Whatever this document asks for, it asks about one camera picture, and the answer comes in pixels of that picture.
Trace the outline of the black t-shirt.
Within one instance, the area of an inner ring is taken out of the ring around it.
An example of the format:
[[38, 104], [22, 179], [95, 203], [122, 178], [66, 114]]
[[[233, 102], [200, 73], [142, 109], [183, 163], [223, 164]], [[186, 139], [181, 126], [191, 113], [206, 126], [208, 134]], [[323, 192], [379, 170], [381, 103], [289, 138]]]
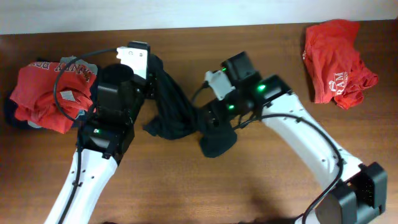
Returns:
[[216, 158], [234, 146], [238, 136], [232, 126], [222, 122], [215, 128], [209, 128], [201, 110], [193, 106], [181, 87], [164, 70], [163, 61], [154, 54], [149, 57], [148, 72], [155, 76], [158, 115], [143, 125], [143, 130], [167, 140], [199, 132], [202, 137], [198, 145], [208, 158]]

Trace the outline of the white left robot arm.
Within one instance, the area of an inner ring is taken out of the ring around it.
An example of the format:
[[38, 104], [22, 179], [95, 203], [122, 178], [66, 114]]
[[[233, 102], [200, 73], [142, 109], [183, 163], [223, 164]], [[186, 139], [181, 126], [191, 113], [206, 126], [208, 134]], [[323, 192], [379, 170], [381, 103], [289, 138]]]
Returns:
[[134, 123], [155, 76], [127, 65], [98, 74], [96, 111], [78, 128], [76, 151], [65, 183], [46, 223], [88, 223], [108, 181], [134, 139]]

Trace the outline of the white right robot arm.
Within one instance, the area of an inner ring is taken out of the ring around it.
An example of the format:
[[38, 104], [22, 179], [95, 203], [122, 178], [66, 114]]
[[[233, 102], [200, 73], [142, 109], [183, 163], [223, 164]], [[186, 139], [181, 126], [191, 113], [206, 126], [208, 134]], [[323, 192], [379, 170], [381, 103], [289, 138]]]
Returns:
[[[372, 222], [386, 209], [387, 173], [376, 162], [365, 165], [341, 147], [307, 112], [277, 75], [263, 78], [245, 52], [205, 73], [204, 88], [215, 99], [201, 108], [200, 147], [215, 158], [237, 141], [236, 130], [260, 121], [301, 158], [322, 188], [321, 194], [286, 223]], [[238, 118], [237, 126], [231, 124]]]

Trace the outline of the red RAM t-shirt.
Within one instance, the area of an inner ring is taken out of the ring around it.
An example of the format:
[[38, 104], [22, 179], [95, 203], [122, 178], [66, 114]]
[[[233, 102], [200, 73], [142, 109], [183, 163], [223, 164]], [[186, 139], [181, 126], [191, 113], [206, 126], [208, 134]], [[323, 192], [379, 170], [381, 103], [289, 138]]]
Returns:
[[364, 100], [379, 77], [365, 65], [354, 42], [360, 23], [335, 19], [305, 30], [302, 59], [315, 90], [314, 102], [334, 101], [348, 110]]

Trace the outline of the navy folded t-shirt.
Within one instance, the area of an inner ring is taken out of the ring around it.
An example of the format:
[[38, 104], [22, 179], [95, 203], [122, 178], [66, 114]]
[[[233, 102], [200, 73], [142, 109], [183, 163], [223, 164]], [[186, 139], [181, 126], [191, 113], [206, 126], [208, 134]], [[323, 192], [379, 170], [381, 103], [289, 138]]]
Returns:
[[[48, 61], [46, 59], [38, 58], [35, 62], [50, 62], [50, 61]], [[4, 102], [4, 115], [5, 115], [6, 123], [13, 127], [19, 128], [19, 129], [35, 129], [35, 128], [29, 128], [27, 125], [27, 121], [19, 121], [14, 117], [14, 114], [15, 114], [16, 108], [17, 108], [17, 104], [15, 102], [11, 101], [11, 99], [10, 99], [12, 91], [6, 96], [6, 99]], [[80, 122], [80, 121], [77, 121], [75, 118], [69, 117], [68, 115], [66, 115], [66, 117], [69, 120], [73, 121], [72, 127], [77, 126], [78, 123]]]

